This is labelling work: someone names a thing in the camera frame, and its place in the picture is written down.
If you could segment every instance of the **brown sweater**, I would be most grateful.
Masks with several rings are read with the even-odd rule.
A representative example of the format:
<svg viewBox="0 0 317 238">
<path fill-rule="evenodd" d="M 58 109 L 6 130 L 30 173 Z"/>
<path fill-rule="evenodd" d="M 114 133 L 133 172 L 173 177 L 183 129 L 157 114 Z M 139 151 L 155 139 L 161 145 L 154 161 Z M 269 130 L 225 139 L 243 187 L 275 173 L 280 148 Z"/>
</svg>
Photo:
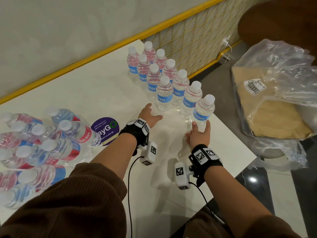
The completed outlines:
<svg viewBox="0 0 317 238">
<path fill-rule="evenodd" d="M 68 178 L 19 208 L 1 226 L 0 237 L 125 237 L 122 200 L 126 193 L 124 182 L 102 164 L 78 164 Z M 227 237 L 222 230 L 209 231 L 210 222 L 210 227 L 217 227 L 206 217 L 193 217 L 186 225 L 185 235 Z M 244 237 L 299 236 L 273 216 L 256 222 Z"/>
</svg>

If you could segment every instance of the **white bottle cap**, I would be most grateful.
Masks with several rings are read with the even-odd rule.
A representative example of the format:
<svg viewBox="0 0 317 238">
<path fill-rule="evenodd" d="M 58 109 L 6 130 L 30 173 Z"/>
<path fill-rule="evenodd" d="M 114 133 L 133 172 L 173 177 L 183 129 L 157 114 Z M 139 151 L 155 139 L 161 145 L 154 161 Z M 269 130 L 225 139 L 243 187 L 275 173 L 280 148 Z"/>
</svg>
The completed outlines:
<svg viewBox="0 0 317 238">
<path fill-rule="evenodd" d="M 201 88 L 201 83 L 199 81 L 193 81 L 191 84 L 191 90 L 193 91 L 199 91 Z"/>
<path fill-rule="evenodd" d="M 11 113 L 2 113 L 0 114 L 0 121 L 1 122 L 8 122 L 12 119 Z"/>
<path fill-rule="evenodd" d="M 37 124 L 31 129 L 31 133 L 34 135 L 42 135 L 45 133 L 45 126 L 43 124 Z"/>
<path fill-rule="evenodd" d="M 144 49 L 145 49 L 146 51 L 151 51 L 152 48 L 153 48 L 152 42 L 146 41 L 146 42 L 144 43 Z"/>
<path fill-rule="evenodd" d="M 2 191 L 0 192 L 0 206 L 8 205 L 14 199 L 14 191 Z"/>
<path fill-rule="evenodd" d="M 45 113 L 49 116 L 55 116 L 55 115 L 58 115 L 58 112 L 59 112 L 59 108 L 55 108 L 55 107 L 48 107 L 46 110 L 45 110 Z"/>
<path fill-rule="evenodd" d="M 35 169 L 29 169 L 22 171 L 18 176 L 18 181 L 22 184 L 31 183 L 36 180 L 38 171 Z"/>
<path fill-rule="evenodd" d="M 11 156 L 9 149 L 0 148 L 0 161 L 8 160 Z"/>
<path fill-rule="evenodd" d="M 49 151 L 53 151 L 56 148 L 56 146 L 57 146 L 56 140 L 47 139 L 42 143 L 41 149 L 49 152 Z"/>
<path fill-rule="evenodd" d="M 157 64 L 150 65 L 150 72 L 151 73 L 157 73 L 158 71 L 159 71 L 159 66 Z"/>
<path fill-rule="evenodd" d="M 165 51 L 164 51 L 164 49 L 158 49 L 158 50 L 156 51 L 156 56 L 157 56 L 159 59 L 163 59 L 164 56 L 165 56 Z"/>
<path fill-rule="evenodd" d="M 16 121 L 11 126 L 11 131 L 21 132 L 26 128 L 27 124 L 22 121 Z"/>
<path fill-rule="evenodd" d="M 187 71 L 185 69 L 181 69 L 178 73 L 177 76 L 180 78 L 186 78 L 187 77 Z"/>
<path fill-rule="evenodd" d="M 167 86 L 170 83 L 170 78 L 164 75 L 161 77 L 160 83 L 162 86 Z"/>
<path fill-rule="evenodd" d="M 70 130 L 72 128 L 72 122 L 69 120 L 63 120 L 59 123 L 58 127 L 63 130 L 63 131 L 67 131 Z"/>
<path fill-rule="evenodd" d="M 145 54 L 141 54 L 139 56 L 139 62 L 140 63 L 147 63 L 147 56 Z"/>
<path fill-rule="evenodd" d="M 19 158 L 26 158 L 32 154 L 32 148 L 30 146 L 20 146 L 16 151 L 16 156 Z"/>
<path fill-rule="evenodd" d="M 136 55 L 137 49 L 135 48 L 135 46 L 130 46 L 128 47 L 128 52 L 131 56 L 133 56 L 133 55 Z"/>
<path fill-rule="evenodd" d="M 175 60 L 174 59 L 168 59 L 166 61 L 166 67 L 168 67 L 169 69 L 172 69 L 175 67 Z"/>
<path fill-rule="evenodd" d="M 215 102 L 215 96 L 214 96 L 214 95 L 211 95 L 211 94 L 207 94 L 207 95 L 204 97 L 204 102 L 205 102 L 205 104 L 207 104 L 207 105 L 212 105 L 212 104 Z"/>
</svg>

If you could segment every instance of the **black wrist strap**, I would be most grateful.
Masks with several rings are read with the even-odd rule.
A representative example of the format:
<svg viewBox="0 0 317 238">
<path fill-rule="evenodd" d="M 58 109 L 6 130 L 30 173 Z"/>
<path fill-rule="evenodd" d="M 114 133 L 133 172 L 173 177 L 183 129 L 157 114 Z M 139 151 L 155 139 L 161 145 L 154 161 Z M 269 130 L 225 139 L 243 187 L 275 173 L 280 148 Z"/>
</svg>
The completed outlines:
<svg viewBox="0 0 317 238">
<path fill-rule="evenodd" d="M 129 122 L 119 133 L 129 133 L 132 134 L 135 139 L 137 140 L 137 147 L 133 152 L 133 156 L 137 154 L 137 149 L 139 145 L 146 146 L 149 143 L 149 134 L 150 128 L 148 124 L 143 119 L 137 119 L 134 121 Z"/>
<path fill-rule="evenodd" d="M 199 144 L 193 148 L 189 159 L 193 164 L 193 171 L 197 177 L 196 184 L 198 187 L 205 182 L 204 174 L 210 166 L 223 166 L 215 152 L 204 144 Z"/>
</svg>

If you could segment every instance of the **purple sticker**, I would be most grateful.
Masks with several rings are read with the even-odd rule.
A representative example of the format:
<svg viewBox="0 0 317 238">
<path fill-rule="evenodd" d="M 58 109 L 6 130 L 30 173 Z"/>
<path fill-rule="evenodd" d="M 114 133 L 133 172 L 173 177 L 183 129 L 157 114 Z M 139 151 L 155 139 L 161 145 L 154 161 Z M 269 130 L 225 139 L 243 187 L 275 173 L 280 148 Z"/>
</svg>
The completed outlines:
<svg viewBox="0 0 317 238">
<path fill-rule="evenodd" d="M 101 135 L 101 145 L 106 146 L 115 140 L 120 132 L 118 122 L 109 117 L 98 119 L 91 129 Z"/>
</svg>

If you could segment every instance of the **plastic water bottle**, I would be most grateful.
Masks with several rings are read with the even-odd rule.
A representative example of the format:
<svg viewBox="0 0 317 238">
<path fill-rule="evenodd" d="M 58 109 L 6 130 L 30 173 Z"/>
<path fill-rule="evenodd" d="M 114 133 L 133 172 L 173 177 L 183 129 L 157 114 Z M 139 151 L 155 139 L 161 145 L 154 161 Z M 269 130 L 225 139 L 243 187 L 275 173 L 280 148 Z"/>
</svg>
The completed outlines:
<svg viewBox="0 0 317 238">
<path fill-rule="evenodd" d="M 134 46 L 130 46 L 128 48 L 128 57 L 126 58 L 126 62 L 128 64 L 129 70 L 132 74 L 137 74 L 137 66 L 139 63 L 139 54 L 137 53 L 137 49 Z"/>
<path fill-rule="evenodd" d="M 44 126 L 42 124 L 37 124 L 31 129 L 31 132 L 39 137 L 41 143 L 47 139 L 56 140 L 65 138 L 63 131 L 55 125 Z"/>
<path fill-rule="evenodd" d="M 0 148 L 0 162 L 4 167 L 10 169 L 31 169 L 33 166 L 27 163 L 24 158 L 16 156 L 16 149 L 3 149 Z"/>
<path fill-rule="evenodd" d="M 18 176 L 21 171 L 6 170 L 0 172 L 0 192 L 12 189 L 18 184 Z"/>
<path fill-rule="evenodd" d="M 41 164 L 64 164 L 57 163 L 58 160 L 50 157 L 48 152 L 41 149 L 39 146 L 21 146 L 16 151 L 16 156 L 18 158 L 23 158 L 26 163 L 31 167 L 36 167 Z"/>
<path fill-rule="evenodd" d="M 40 123 L 40 124 L 42 124 L 42 120 L 34 118 L 28 114 L 2 113 L 0 115 L 0 121 L 5 122 L 9 128 L 16 121 L 22 121 L 24 123 Z"/>
<path fill-rule="evenodd" d="M 162 72 L 163 68 L 166 65 L 167 57 L 165 57 L 165 51 L 164 49 L 158 49 L 156 51 L 156 56 L 153 60 L 153 63 L 158 65 L 158 69 L 160 72 Z"/>
<path fill-rule="evenodd" d="M 156 51 L 153 48 L 153 44 L 150 41 L 146 41 L 144 43 L 144 50 L 143 50 L 143 54 L 145 54 L 147 56 L 148 61 L 153 64 L 153 60 L 155 58 L 155 54 Z"/>
<path fill-rule="evenodd" d="M 55 124 L 59 124 L 63 120 L 80 121 L 78 116 L 66 108 L 49 107 L 45 110 L 45 112 L 49 116 L 52 116 L 52 121 Z"/>
<path fill-rule="evenodd" d="M 69 176 L 70 172 L 71 169 L 64 166 L 43 164 L 33 169 L 20 171 L 18 182 L 28 184 L 36 189 L 42 189 L 61 181 Z"/>
<path fill-rule="evenodd" d="M 170 78 L 170 82 L 173 83 L 175 76 L 177 75 L 178 71 L 175 67 L 175 60 L 168 59 L 166 61 L 166 66 L 162 70 L 162 75 L 166 75 Z"/>
<path fill-rule="evenodd" d="M 193 81 L 184 92 L 183 103 L 180 107 L 180 112 L 185 117 L 190 117 L 195 108 L 196 102 L 201 99 L 203 92 L 201 91 L 201 83 Z"/>
<path fill-rule="evenodd" d="M 172 104 L 180 106 L 183 101 L 186 88 L 189 87 L 189 79 L 187 77 L 187 71 L 181 69 L 178 71 L 177 76 L 173 80 L 173 100 Z"/>
<path fill-rule="evenodd" d="M 59 123 L 58 127 L 64 131 L 65 137 L 69 140 L 74 140 L 80 144 L 87 144 L 91 147 L 100 145 L 100 134 L 79 121 L 63 120 Z"/>
<path fill-rule="evenodd" d="M 194 108 L 193 121 L 196 121 L 198 125 L 203 125 L 209 119 L 210 115 L 215 111 L 215 97 L 211 94 L 207 94 L 203 99 L 196 103 Z"/>
<path fill-rule="evenodd" d="M 0 134 L 0 148 L 2 149 L 12 149 L 23 145 L 33 146 L 33 143 L 18 138 L 14 132 Z"/>
<path fill-rule="evenodd" d="M 167 111 L 172 105 L 173 86 L 168 76 L 162 76 L 160 83 L 156 88 L 157 107 L 162 112 Z"/>
<path fill-rule="evenodd" d="M 159 71 L 159 66 L 157 64 L 151 64 L 150 70 L 146 76 L 147 89 L 149 90 L 149 98 L 151 101 L 156 100 L 156 87 L 161 80 L 162 74 Z"/>
<path fill-rule="evenodd" d="M 17 209 L 27 201 L 27 197 L 34 191 L 34 188 L 26 184 L 18 184 L 11 190 L 2 191 L 0 192 L 0 206 Z"/>
<path fill-rule="evenodd" d="M 17 137 L 22 140 L 26 140 L 34 144 L 41 144 L 39 136 L 34 135 L 31 132 L 31 129 L 35 125 L 37 125 L 37 123 L 23 123 L 22 121 L 16 121 L 12 124 L 11 131 L 17 132 Z"/>
<path fill-rule="evenodd" d="M 150 70 L 150 62 L 148 61 L 145 54 L 141 54 L 139 56 L 139 64 L 138 64 L 138 74 L 139 78 L 141 80 L 141 88 L 146 89 L 147 88 L 147 82 L 146 82 L 146 75 Z"/>
<path fill-rule="evenodd" d="M 54 159 L 64 160 L 70 165 L 84 161 L 89 162 L 91 158 L 89 147 L 68 139 L 48 139 L 43 142 L 41 147 Z"/>
</svg>

